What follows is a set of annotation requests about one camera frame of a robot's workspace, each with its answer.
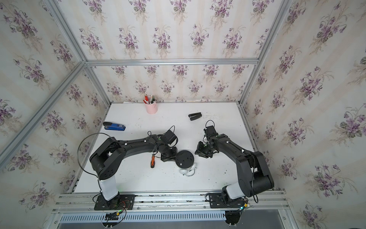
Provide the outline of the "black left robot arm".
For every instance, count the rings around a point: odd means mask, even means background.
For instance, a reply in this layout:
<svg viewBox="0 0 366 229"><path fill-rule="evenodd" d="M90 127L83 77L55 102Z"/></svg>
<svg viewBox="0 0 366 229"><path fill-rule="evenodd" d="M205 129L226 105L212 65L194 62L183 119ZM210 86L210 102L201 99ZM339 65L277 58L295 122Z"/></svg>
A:
<svg viewBox="0 0 366 229"><path fill-rule="evenodd" d="M178 137L172 131L136 140L116 140L115 137L106 139L89 157L104 200L110 201L119 195L115 174L124 159L142 153L158 152L163 162L174 161L177 143Z"/></svg>

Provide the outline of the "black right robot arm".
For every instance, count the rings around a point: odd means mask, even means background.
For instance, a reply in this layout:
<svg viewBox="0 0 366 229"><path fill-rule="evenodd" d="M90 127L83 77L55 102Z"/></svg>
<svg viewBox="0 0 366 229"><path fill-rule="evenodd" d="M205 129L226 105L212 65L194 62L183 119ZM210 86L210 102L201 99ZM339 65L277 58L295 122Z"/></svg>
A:
<svg viewBox="0 0 366 229"><path fill-rule="evenodd" d="M200 141L195 154L212 158L219 152L236 164L237 182L223 188L229 199L250 198L274 188L274 180L265 156L259 151L252 152L242 148L225 134L211 136L206 142Z"/></svg>

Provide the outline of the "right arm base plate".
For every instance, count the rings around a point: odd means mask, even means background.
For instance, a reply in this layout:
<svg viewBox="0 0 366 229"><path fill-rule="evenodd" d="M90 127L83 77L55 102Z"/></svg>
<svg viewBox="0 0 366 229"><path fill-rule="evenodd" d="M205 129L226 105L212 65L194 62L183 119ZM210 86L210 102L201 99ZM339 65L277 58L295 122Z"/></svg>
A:
<svg viewBox="0 0 366 229"><path fill-rule="evenodd" d="M239 209L242 210L248 206L245 198L230 199L227 194L206 193L205 201L209 203L211 209Z"/></svg>

